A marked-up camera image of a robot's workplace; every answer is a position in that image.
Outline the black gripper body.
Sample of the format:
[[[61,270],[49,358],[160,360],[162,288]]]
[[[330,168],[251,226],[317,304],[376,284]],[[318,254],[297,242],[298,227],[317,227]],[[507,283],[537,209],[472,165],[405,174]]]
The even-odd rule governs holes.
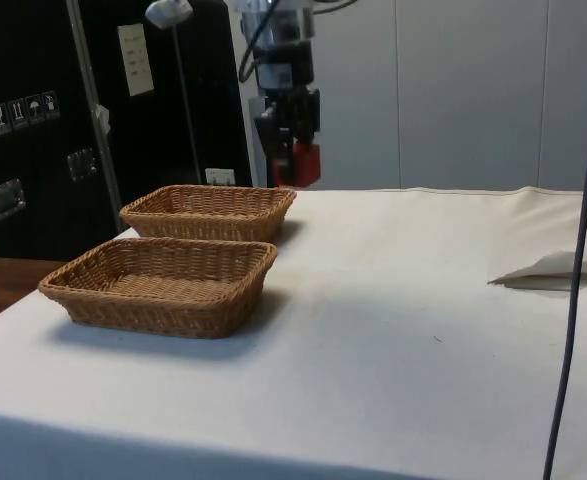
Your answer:
[[[254,57],[257,83],[262,90],[292,90],[314,81],[310,41],[270,49],[255,48]]]

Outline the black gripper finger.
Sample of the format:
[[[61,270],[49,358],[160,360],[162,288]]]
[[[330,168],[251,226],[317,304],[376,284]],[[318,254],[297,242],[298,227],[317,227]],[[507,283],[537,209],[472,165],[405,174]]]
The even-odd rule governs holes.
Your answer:
[[[269,182],[292,182],[294,179],[294,137],[290,128],[281,121],[276,103],[254,118],[258,137],[267,164]]]
[[[290,124],[293,137],[304,145],[314,142],[320,131],[321,113],[320,91],[300,87],[290,96]]]

